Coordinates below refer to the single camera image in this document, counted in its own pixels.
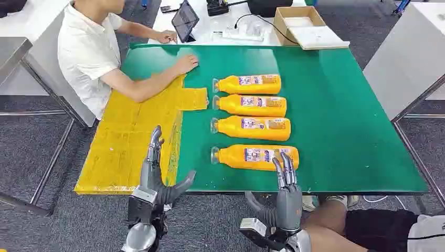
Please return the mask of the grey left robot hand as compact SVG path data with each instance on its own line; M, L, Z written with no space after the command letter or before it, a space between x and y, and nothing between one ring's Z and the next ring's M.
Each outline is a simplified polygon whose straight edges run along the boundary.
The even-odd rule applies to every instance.
M151 134L147 156L142 163L140 189L144 192L155 191L157 193L155 204L172 204L193 184L196 171L191 170L187 176L174 186L166 186L162 180L160 157L163 140L161 126L157 125Z

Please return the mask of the person's left hand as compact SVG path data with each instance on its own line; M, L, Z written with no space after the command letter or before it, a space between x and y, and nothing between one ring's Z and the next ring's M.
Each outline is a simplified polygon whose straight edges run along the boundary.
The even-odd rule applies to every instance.
M157 40L161 44L177 44L177 33L171 30L158 31L156 33L155 40Z

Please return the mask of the person's right hand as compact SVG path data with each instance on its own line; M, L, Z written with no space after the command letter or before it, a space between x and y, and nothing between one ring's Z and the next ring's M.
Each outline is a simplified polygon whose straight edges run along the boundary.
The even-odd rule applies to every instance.
M177 76L186 74L198 66L198 58L195 55L185 55L174 65L174 72Z

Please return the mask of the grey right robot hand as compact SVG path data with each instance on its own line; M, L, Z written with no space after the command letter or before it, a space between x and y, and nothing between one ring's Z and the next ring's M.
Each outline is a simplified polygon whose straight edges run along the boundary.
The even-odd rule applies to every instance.
M264 224L296 232L300 229L302 216L302 191L297 184L293 160L285 152L280 155L280 160L276 157L272 159L278 184L275 207L259 203L251 191L246 191L245 197L248 205Z

